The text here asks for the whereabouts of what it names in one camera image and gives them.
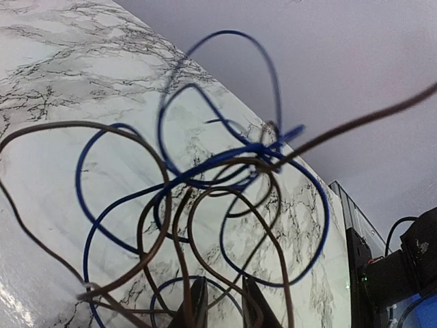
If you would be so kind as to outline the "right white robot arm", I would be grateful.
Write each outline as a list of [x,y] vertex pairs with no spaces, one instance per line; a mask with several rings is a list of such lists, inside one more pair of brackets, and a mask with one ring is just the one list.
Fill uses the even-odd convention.
[[354,228],[346,230],[353,327],[404,327],[407,318],[436,296],[436,209],[399,219],[412,224],[401,248],[374,258]]

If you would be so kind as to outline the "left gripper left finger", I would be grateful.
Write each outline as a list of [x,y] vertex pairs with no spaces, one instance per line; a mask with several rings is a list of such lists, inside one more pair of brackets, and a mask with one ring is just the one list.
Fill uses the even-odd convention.
[[[197,328],[208,327],[208,287],[206,277],[197,278],[191,286],[191,303],[194,323]],[[183,301],[172,319],[172,327],[188,327],[185,322]]]

